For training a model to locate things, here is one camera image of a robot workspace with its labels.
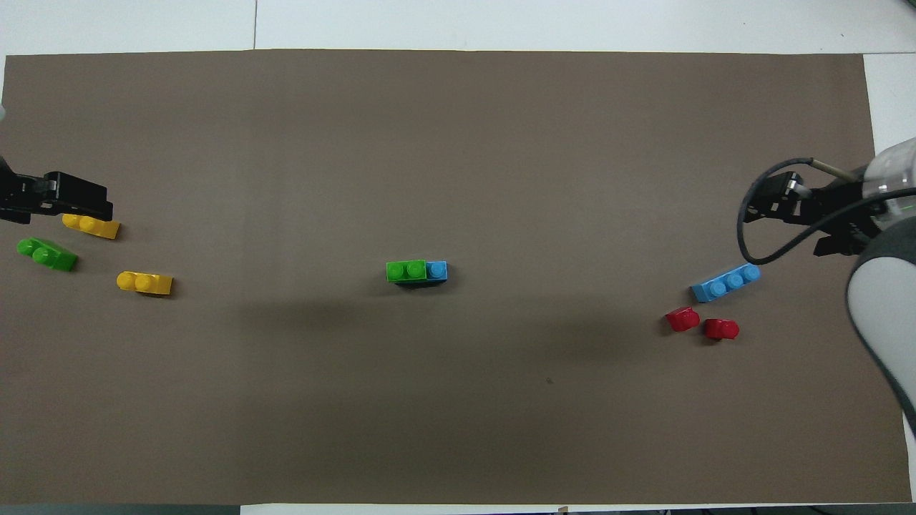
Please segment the yellow two-stud toy block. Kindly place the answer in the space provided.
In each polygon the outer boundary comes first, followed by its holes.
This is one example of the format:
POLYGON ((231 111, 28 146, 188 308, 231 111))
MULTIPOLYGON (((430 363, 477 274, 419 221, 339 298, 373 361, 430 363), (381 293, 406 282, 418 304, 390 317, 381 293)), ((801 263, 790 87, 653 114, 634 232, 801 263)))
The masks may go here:
POLYGON ((147 295, 170 295, 173 277, 137 271, 122 271, 117 275, 117 286, 121 290, 147 295))
POLYGON ((77 230, 104 239, 117 238, 117 233, 121 226, 118 221, 104 221, 85 215, 75 214, 62 215, 62 224, 72 230, 77 230))

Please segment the blue three-stud toy block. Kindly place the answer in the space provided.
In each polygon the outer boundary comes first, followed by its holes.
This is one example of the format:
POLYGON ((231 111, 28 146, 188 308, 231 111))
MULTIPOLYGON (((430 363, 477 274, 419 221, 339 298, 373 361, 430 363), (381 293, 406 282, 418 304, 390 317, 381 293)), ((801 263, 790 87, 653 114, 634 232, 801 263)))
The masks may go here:
POLYGON ((425 283, 394 283, 396 285, 445 283, 448 280, 448 264, 446 261, 426 261, 428 280, 425 283))
POLYGON ((691 292, 700 303, 710 303, 726 296, 732 291, 742 289, 750 283, 755 283, 760 278, 760 268, 751 263, 745 263, 732 270, 721 273, 702 283, 691 285, 691 292))

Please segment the brown table mat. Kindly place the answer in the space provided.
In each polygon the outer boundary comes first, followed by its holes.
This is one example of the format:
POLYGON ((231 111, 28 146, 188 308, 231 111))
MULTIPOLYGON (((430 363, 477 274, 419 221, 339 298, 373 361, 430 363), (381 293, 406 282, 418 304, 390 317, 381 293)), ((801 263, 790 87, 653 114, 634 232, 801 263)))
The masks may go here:
POLYGON ((765 169, 873 157, 861 56, 16 56, 3 104, 11 167, 121 228, 0 222, 0 504, 910 499, 853 258, 697 306, 734 341, 664 318, 765 169))

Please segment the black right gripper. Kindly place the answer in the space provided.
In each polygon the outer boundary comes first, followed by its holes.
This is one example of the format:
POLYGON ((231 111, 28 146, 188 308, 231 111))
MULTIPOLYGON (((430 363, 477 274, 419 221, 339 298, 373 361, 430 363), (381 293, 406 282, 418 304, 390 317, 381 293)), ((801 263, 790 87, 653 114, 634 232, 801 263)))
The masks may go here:
MULTIPOLYGON (((763 219, 787 222, 795 216, 795 224, 814 225, 828 215, 834 214, 847 206, 863 200, 862 186, 859 183, 831 182, 822 188, 812 189, 806 197, 804 179, 797 172, 781 172, 771 177, 771 194, 773 196, 756 196, 747 202, 746 224, 763 219)), ((812 254, 817 257, 825 255, 860 255, 882 230, 874 221, 873 215, 884 214, 880 203, 870 207, 860 207, 839 216, 819 228, 824 235, 815 244, 812 254)))

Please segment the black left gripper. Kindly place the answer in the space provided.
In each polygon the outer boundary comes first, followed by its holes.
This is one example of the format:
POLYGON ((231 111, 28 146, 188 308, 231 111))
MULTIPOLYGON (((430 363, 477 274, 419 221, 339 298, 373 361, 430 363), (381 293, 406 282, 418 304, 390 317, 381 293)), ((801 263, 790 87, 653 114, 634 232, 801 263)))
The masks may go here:
POLYGON ((104 186, 72 174, 48 172, 42 177, 17 174, 5 159, 0 159, 0 220, 29 224, 32 215, 71 214, 112 221, 112 203, 107 202, 106 195, 104 186))

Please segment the green two-stud toy block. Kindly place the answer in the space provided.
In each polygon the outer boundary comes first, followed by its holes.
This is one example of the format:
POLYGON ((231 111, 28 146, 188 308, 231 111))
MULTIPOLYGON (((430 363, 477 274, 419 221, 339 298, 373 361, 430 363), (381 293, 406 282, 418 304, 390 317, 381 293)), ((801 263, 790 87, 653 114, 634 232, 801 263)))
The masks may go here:
POLYGON ((388 283, 425 283, 428 280, 425 260, 402 260, 386 262, 388 283))
POLYGON ((25 255, 37 264, 50 270, 65 271, 68 273, 75 266, 78 257, 68 249, 56 243, 35 237, 21 239, 16 244, 16 251, 25 255))

